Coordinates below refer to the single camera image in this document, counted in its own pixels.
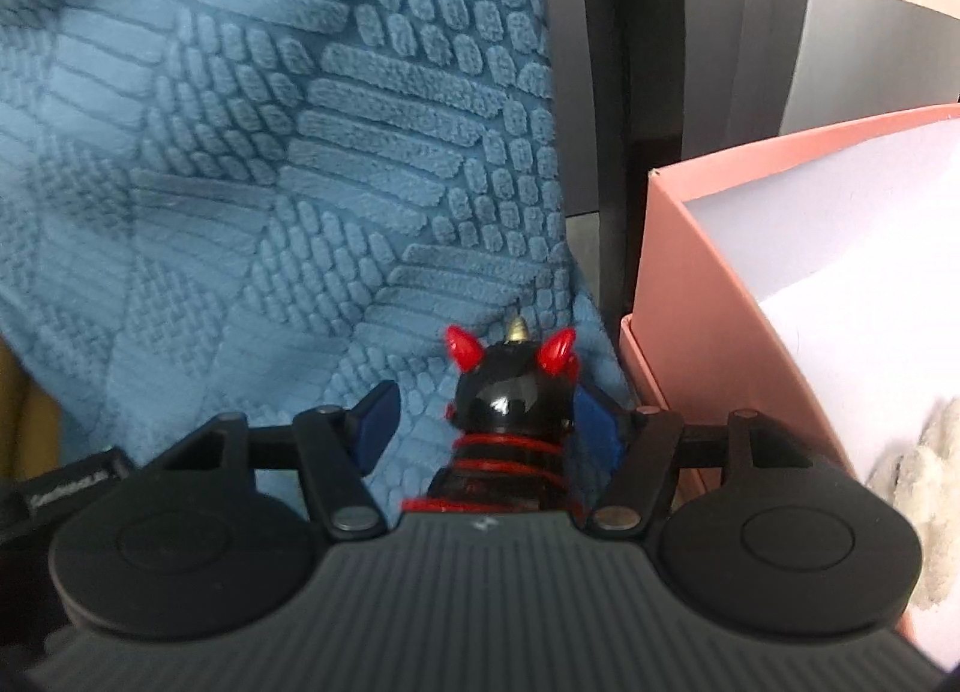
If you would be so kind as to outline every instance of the gold horn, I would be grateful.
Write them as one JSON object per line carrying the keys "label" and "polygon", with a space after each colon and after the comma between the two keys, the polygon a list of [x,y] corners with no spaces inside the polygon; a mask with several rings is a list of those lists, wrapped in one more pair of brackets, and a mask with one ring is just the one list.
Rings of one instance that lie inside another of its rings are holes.
{"label": "gold horn", "polygon": [[526,342],[530,339],[530,330],[527,329],[527,323],[522,315],[518,315],[510,322],[510,328],[507,329],[507,338],[504,342]]}

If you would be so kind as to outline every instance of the toy figure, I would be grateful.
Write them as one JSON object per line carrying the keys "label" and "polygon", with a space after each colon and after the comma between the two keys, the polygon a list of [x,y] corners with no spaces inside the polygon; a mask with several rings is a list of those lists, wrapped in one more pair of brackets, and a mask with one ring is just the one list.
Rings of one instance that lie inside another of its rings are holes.
{"label": "toy figure", "polygon": [[405,512],[505,513],[566,510],[563,442],[573,430],[579,363],[576,333],[563,329],[531,341],[523,318],[507,338],[484,348],[451,326],[450,357],[463,373],[448,419],[463,433],[426,496]]}

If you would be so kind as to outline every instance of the red horns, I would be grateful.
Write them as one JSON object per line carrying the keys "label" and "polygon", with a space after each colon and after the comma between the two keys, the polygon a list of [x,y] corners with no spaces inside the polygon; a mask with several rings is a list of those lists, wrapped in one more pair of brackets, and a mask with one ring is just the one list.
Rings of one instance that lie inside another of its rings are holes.
{"label": "red horns", "polygon": [[446,350],[461,372],[469,372],[483,359],[483,345],[459,326],[446,328]]}
{"label": "red horns", "polygon": [[576,371],[576,354],[573,353],[573,342],[577,339],[576,330],[572,327],[560,329],[560,332],[545,342],[536,352],[536,361],[551,375],[560,375],[565,369]]}

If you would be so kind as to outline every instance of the ribbed black surface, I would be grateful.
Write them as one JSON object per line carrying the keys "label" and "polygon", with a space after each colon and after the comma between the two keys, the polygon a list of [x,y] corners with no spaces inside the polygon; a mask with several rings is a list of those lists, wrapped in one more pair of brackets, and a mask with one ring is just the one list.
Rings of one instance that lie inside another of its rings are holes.
{"label": "ribbed black surface", "polygon": [[490,523],[409,515],[337,547],[256,626],[169,646],[82,634],[32,675],[56,692],[922,692],[942,676],[891,633],[791,647],[715,627],[639,548],[563,515]]}

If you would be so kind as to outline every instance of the black clamp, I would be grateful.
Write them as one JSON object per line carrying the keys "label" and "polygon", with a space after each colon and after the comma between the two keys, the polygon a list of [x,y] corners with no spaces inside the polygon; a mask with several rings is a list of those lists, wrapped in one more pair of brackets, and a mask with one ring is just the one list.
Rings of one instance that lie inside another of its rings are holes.
{"label": "black clamp", "polygon": [[[892,626],[920,573],[909,523],[757,411],[727,424],[630,415],[632,442],[587,518],[594,537],[644,544],[686,602],[739,630],[830,638]],[[671,513],[683,468],[720,489]]]}
{"label": "black clamp", "polygon": [[[399,421],[393,382],[285,427],[214,417],[56,534],[50,573],[71,621],[154,641],[256,621],[331,544],[387,532],[361,479]],[[296,470],[309,520],[258,492],[254,470]]]}
{"label": "black clamp", "polygon": [[47,634],[67,624],[47,572],[50,541],[64,521],[134,470],[123,451],[110,449],[0,485],[0,660],[37,660]]}

